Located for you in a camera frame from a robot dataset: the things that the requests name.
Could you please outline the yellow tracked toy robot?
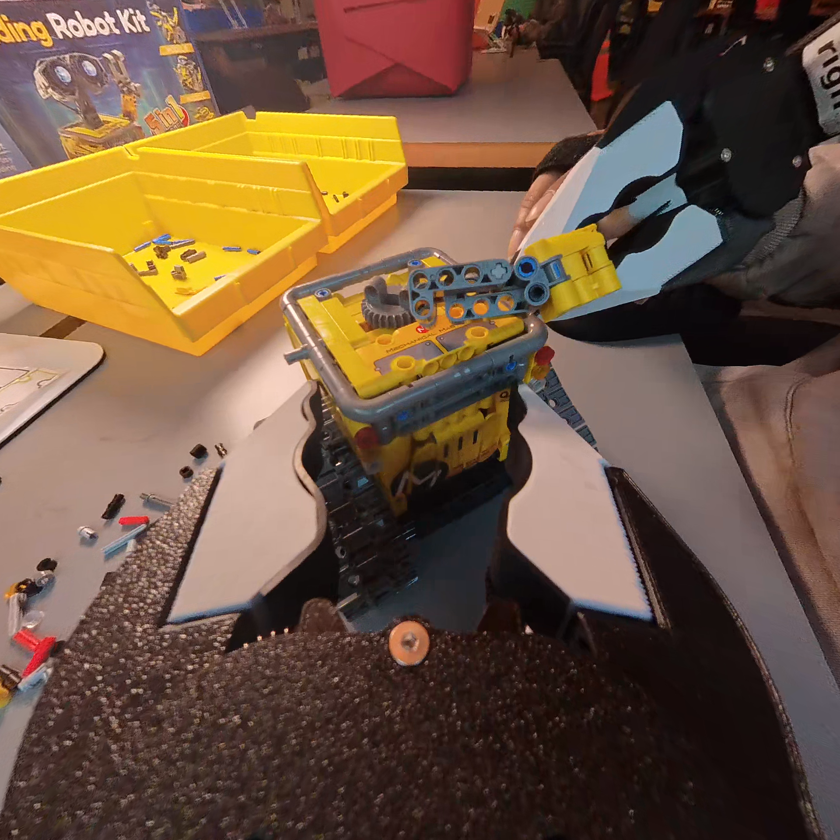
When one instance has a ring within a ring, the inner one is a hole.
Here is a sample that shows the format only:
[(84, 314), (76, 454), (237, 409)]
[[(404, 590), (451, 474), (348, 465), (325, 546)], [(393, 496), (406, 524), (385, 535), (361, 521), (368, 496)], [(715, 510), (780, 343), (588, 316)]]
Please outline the yellow tracked toy robot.
[(505, 489), (510, 404), (520, 385), (596, 447), (553, 370), (539, 310), (453, 324), (439, 304), (431, 327), (407, 310), (416, 266), (465, 264), (418, 248), (294, 287), (281, 300), (287, 360), (322, 399), (318, 486), (348, 618), (417, 580), (413, 539)]

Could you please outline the yellow plastic bin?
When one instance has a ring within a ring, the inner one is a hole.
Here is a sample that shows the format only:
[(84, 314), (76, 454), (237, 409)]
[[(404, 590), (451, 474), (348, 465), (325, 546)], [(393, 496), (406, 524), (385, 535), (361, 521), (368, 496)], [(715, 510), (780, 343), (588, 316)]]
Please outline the yellow plastic bin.
[(320, 200), (331, 254), (396, 203), (407, 184), (403, 140), (392, 115), (243, 111), (160, 134), (168, 151), (304, 163)]
[[(124, 148), (2, 181), (1, 273), (41, 307), (202, 355), (317, 264), (328, 243), (308, 167)], [(160, 235), (267, 252), (225, 279), (142, 278), (123, 255)]]

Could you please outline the grey table with wooden edge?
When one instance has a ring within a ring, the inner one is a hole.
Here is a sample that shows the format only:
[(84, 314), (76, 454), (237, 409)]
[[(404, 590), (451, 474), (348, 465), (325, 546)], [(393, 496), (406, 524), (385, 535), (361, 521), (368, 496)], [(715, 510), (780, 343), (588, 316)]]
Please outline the grey table with wooden edge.
[(531, 49), (474, 54), (452, 97), (327, 100), (310, 111), (395, 117), (413, 168), (533, 168), (560, 140), (595, 131), (561, 63)]

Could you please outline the person's beige sweatshirt torso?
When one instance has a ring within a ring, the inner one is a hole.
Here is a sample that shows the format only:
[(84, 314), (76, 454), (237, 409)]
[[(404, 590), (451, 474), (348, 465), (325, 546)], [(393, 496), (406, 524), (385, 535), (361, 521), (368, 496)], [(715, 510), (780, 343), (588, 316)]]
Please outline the person's beige sweatshirt torso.
[(839, 681), (839, 338), (782, 366), (698, 374)]

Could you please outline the red felt bag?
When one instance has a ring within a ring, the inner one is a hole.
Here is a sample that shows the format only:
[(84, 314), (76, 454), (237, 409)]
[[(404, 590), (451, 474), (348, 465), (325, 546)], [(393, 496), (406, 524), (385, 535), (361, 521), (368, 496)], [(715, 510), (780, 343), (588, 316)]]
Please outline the red felt bag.
[(332, 98), (456, 94), (470, 76), (472, 1), (316, 1)]

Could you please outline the scattered small building pieces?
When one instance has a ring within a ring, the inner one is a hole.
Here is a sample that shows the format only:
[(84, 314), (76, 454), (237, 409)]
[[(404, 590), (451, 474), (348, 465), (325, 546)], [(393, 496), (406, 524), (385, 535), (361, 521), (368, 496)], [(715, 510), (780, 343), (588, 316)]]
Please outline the scattered small building pieces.
[(129, 557), (136, 550), (137, 541), (143, 540), (143, 534), (148, 529), (160, 530), (155, 523), (163, 520), (165, 525), (172, 521), (168, 510), (175, 508), (184, 512), (186, 503), (182, 499), (167, 500), (155, 494), (143, 493), (144, 503), (142, 511), (136, 511), (133, 516), (104, 521), (104, 536), (106, 544), (96, 542), (97, 534), (91, 528), (80, 528), (80, 542), (90, 547), (91, 556), (96, 562), (85, 562), (84, 572), (86, 582), (93, 584), (93, 571), (103, 573), (99, 589), (89, 591), (90, 599), (85, 610), (76, 618), (69, 614), (62, 614), (57, 619), (50, 618), (46, 632), (38, 630), (36, 624), (41, 614), (36, 611), (39, 604), (38, 593), (49, 592), (55, 579), (57, 562), (51, 558), (44, 559), (38, 565), (31, 579), (27, 578), (12, 584), (6, 594), (8, 610), (9, 644), (18, 645), (28, 651), (28, 662), (25, 668), (12, 668), (2, 664), (2, 707), (7, 706), (14, 698), (27, 690), (34, 690), (46, 681), (53, 667), (53, 658), (58, 657), (62, 646), (78, 630), (82, 620), (91, 615), (94, 600), (103, 594), (113, 583), (114, 575), (119, 572), (121, 564), (126, 564)]

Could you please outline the person's right hand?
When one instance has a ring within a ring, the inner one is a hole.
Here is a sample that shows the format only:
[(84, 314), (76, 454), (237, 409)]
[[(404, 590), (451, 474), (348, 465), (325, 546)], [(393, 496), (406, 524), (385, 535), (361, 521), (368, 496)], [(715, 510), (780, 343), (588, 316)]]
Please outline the person's right hand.
[(557, 193), (565, 177), (565, 172), (547, 170), (534, 178), (522, 198), (516, 222), (511, 232), (507, 247), (508, 260), (515, 258), (522, 246), (522, 240), (526, 237), (545, 207), (552, 201), (554, 194)]

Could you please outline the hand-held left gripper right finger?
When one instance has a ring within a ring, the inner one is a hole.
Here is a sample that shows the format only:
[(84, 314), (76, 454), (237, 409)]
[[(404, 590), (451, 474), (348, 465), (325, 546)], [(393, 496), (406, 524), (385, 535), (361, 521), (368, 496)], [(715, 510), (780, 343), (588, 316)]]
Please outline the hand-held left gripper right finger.
[(509, 507), (507, 535), (573, 606), (654, 618), (610, 488), (608, 463), (528, 386), (518, 431), (531, 468)]

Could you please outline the small pieces inside bin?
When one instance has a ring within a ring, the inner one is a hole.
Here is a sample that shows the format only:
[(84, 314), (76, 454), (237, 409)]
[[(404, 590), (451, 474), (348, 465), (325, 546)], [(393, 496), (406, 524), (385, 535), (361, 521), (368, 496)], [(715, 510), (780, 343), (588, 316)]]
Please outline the small pieces inside bin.
[(172, 280), (172, 272), (181, 266), (185, 278), (209, 283), (233, 275), (266, 252), (267, 248), (238, 239), (218, 243), (164, 234), (131, 247), (122, 257), (142, 278)]

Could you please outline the person's right forearm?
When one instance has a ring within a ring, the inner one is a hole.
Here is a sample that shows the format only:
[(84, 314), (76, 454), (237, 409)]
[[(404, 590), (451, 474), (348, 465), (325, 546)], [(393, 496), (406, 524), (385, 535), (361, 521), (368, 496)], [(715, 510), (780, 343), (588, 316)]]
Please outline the person's right forearm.
[(770, 301), (795, 308), (839, 305), (838, 170), (812, 170), (805, 180), (799, 219), (786, 234), (775, 229), (775, 245), (707, 280), (741, 301)]

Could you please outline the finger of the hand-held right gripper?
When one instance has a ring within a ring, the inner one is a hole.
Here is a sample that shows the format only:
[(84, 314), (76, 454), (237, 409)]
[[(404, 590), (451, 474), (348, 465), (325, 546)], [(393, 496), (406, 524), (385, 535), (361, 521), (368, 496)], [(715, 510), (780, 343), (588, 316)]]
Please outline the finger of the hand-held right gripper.
[(721, 243), (718, 216), (696, 205), (648, 217), (611, 245), (611, 259), (621, 284), (611, 298), (652, 297)]
[(676, 167), (683, 133), (676, 107), (664, 102), (605, 145), (590, 149), (567, 172), (519, 251), (536, 240), (598, 223), (614, 211), (624, 230), (682, 207)]

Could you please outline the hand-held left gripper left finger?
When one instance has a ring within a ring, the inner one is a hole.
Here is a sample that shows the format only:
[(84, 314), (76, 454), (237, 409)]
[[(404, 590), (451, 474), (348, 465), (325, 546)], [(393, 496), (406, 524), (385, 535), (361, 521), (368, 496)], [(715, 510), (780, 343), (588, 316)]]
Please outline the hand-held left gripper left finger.
[(303, 456), (320, 418), (319, 388), (300, 387), (220, 465), (167, 624), (257, 606), (319, 546), (327, 508)]

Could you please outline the grey desk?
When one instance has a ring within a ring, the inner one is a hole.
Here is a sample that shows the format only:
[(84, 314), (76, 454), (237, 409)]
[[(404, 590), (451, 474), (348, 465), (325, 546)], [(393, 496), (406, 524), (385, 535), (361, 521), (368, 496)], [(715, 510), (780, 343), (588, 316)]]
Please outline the grey desk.
[[(456, 261), (503, 255), (517, 192), (402, 190), (396, 205), (334, 254), (320, 278), (423, 246)], [(141, 510), (142, 491), (173, 500), (179, 468), (201, 443), (235, 445), (303, 383), (289, 366), (273, 303), (202, 357), (96, 325), (70, 340), (101, 345), (105, 361), (2, 448), (1, 538), (5, 587), (41, 559), (58, 559), (45, 622), (71, 631), (107, 568), (99, 548), (79, 543), (112, 496)], [(554, 366), (603, 456), (623, 467), (706, 565), (759, 646), (791, 719), (825, 833), (838, 838), (838, 687), (802, 604), (682, 342), (550, 342)], [(459, 527), (422, 542), (419, 580), (360, 623), (379, 629), (419, 614), (448, 631), (476, 627), (499, 501), (471, 512), (477, 540), (466, 556)]]

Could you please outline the white instruction sheet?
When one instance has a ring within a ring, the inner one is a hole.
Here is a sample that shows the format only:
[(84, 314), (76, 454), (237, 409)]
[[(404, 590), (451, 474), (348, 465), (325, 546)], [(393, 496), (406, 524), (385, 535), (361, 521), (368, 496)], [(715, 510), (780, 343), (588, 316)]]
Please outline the white instruction sheet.
[(20, 433), (105, 359), (97, 343), (1, 335), (1, 445)]

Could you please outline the robot kit box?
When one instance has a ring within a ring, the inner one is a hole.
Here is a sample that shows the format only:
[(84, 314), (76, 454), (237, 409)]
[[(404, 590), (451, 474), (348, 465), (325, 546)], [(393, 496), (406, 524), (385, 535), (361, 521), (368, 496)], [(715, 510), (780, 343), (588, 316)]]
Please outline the robot kit box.
[(217, 115), (182, 2), (1, 2), (2, 178)]

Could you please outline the yellow brick arm piece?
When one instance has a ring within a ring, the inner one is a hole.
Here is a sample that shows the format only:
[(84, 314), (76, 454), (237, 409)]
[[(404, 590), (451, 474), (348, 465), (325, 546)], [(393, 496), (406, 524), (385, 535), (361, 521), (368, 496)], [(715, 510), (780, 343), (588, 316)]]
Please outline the yellow brick arm piece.
[(534, 258), (549, 282), (549, 298), (539, 307), (544, 322), (577, 312), (623, 288), (595, 224), (536, 240), (520, 250), (520, 258), (524, 257)]

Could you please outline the grey brick assembly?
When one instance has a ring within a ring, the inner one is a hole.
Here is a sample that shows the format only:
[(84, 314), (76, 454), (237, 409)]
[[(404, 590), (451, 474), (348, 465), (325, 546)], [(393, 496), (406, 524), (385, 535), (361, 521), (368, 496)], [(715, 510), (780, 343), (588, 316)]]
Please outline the grey brick assembly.
[(438, 305), (453, 324), (527, 316), (550, 299), (552, 288), (569, 279), (559, 259), (539, 263), (524, 256), (510, 263), (487, 259), (465, 265), (416, 266), (409, 273), (404, 303), (417, 321), (435, 324)]

